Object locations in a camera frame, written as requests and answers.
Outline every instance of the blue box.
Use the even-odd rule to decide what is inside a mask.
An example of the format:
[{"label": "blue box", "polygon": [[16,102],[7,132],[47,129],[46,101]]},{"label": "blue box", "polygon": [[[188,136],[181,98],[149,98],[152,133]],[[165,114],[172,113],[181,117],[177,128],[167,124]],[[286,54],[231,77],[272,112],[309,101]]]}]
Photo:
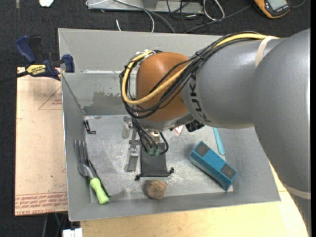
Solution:
[{"label": "blue box", "polygon": [[190,153],[190,161],[214,178],[225,191],[229,189],[238,175],[236,170],[202,141]]}]

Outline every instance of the orange device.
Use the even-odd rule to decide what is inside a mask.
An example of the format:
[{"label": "orange device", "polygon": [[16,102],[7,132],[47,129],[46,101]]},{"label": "orange device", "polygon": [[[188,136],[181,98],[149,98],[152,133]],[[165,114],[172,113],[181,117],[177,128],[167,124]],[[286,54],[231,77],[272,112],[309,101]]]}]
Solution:
[{"label": "orange device", "polygon": [[292,8],[290,0],[254,0],[259,9],[269,18],[284,16]]}]

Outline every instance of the yellow clamp label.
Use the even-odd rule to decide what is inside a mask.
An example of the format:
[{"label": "yellow clamp label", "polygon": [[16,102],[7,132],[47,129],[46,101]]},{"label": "yellow clamp label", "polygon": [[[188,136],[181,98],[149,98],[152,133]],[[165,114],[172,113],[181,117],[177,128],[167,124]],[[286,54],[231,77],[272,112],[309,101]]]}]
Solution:
[{"label": "yellow clamp label", "polygon": [[46,71],[46,66],[44,64],[36,64],[29,66],[26,71],[33,76],[44,73]]}]

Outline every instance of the blue pen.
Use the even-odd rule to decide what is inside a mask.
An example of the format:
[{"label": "blue pen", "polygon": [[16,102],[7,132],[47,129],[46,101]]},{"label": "blue pen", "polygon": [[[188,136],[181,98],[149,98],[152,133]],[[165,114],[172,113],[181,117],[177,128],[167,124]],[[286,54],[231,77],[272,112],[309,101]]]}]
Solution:
[{"label": "blue pen", "polygon": [[225,148],[223,146],[221,137],[219,136],[218,129],[216,127],[214,127],[213,130],[214,130],[215,139],[216,139],[216,143],[217,143],[218,153],[223,156],[225,154]]}]

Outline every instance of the rock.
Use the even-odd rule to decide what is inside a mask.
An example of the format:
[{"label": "rock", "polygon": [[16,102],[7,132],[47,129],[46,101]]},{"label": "rock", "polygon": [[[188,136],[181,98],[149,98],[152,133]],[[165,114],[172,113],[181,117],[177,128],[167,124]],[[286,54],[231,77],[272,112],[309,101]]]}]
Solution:
[{"label": "rock", "polygon": [[162,199],[167,184],[163,181],[152,180],[146,186],[146,195],[153,199]]}]

